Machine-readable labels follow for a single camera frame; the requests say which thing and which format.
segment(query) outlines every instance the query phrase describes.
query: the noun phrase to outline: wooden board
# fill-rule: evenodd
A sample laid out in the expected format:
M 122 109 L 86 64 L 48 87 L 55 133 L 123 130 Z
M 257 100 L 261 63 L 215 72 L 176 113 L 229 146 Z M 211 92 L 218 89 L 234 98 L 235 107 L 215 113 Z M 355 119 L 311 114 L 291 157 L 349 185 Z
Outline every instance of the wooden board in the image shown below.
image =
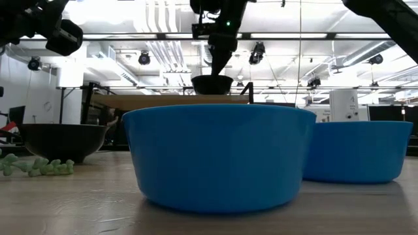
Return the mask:
M 124 111 L 176 104 L 247 104 L 247 95 L 93 95 L 99 103 Z
M 0 176 L 4 235 L 405 235 L 417 234 L 418 159 L 383 185 L 304 181 L 298 197 L 273 210 L 197 215 L 147 201 L 129 152 L 96 153 L 72 176 Z

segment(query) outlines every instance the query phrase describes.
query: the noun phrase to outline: green beaded object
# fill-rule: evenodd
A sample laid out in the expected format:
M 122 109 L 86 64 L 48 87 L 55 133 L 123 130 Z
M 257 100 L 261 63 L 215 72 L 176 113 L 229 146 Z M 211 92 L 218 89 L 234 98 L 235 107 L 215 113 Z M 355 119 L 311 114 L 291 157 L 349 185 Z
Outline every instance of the green beaded object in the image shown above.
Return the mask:
M 19 168 L 22 172 L 27 173 L 30 177 L 35 176 L 63 176 L 74 174 L 74 162 L 67 160 L 65 164 L 61 164 L 61 160 L 53 160 L 50 164 L 48 159 L 36 159 L 30 165 L 25 162 L 18 162 L 18 157 L 14 154 L 8 154 L 4 159 L 0 160 L 0 171 L 4 176 L 11 176 L 14 168 Z

